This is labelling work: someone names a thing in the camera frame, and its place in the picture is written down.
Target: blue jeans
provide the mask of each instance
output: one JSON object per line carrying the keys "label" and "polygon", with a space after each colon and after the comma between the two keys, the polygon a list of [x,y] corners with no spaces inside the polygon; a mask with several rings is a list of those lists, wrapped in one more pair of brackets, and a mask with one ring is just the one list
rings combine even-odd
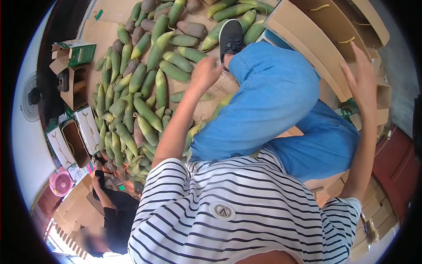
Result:
{"label": "blue jeans", "polygon": [[[359,133],[318,99],[318,76],[303,55],[257,42],[236,54],[229,70],[240,89],[194,136],[190,161],[248,156],[262,147],[302,182],[350,167]],[[303,136],[275,139],[295,125]]]}

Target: black fan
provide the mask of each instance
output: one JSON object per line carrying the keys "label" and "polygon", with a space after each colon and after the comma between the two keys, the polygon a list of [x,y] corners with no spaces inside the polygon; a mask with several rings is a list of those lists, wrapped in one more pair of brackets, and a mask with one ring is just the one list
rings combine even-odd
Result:
{"label": "black fan", "polygon": [[21,97],[21,111],[30,122],[40,119],[38,105],[40,104],[43,107],[43,100],[39,87],[44,83],[36,72],[32,73],[25,82]]}

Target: concrete floor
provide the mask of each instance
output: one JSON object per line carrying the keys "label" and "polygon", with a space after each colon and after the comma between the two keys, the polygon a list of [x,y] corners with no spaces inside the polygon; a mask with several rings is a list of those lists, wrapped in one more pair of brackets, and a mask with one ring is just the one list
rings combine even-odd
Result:
{"label": "concrete floor", "polygon": [[391,85],[390,119],[412,138],[414,99],[419,94],[415,63],[404,35],[382,0],[369,0],[376,9],[387,30],[390,41],[378,50]]}

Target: white shirt with black stripes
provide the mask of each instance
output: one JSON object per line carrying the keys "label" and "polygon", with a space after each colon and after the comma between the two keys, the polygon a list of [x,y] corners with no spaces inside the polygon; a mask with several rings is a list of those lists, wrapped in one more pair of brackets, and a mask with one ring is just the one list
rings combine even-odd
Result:
{"label": "white shirt with black stripes", "polygon": [[257,158],[170,158],[148,174],[128,252],[151,264],[236,263],[273,250],[298,263],[343,263],[360,211],[356,198],[331,198],[321,209],[265,149]]}

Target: person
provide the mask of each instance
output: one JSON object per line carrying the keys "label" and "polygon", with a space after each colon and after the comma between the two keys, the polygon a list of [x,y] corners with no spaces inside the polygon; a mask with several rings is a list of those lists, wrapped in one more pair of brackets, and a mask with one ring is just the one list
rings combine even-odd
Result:
{"label": "person", "polygon": [[[241,50],[235,19],[219,42],[221,65],[198,63],[157,146],[128,243],[133,262],[344,263],[375,153],[371,63],[351,43],[357,78],[341,66],[362,115],[359,134],[318,100],[317,75],[298,52],[265,42]],[[239,91],[195,135],[182,164],[195,106],[223,69]],[[275,138],[294,125],[303,136]],[[341,194],[320,208],[303,182],[349,168]]]}
{"label": "person", "polygon": [[127,242],[139,205],[139,201],[130,194],[106,188],[101,169],[104,161],[102,157],[96,157],[95,176],[92,178],[93,196],[104,209],[104,228],[87,226],[79,231],[84,250],[98,258],[106,252],[127,254]]}

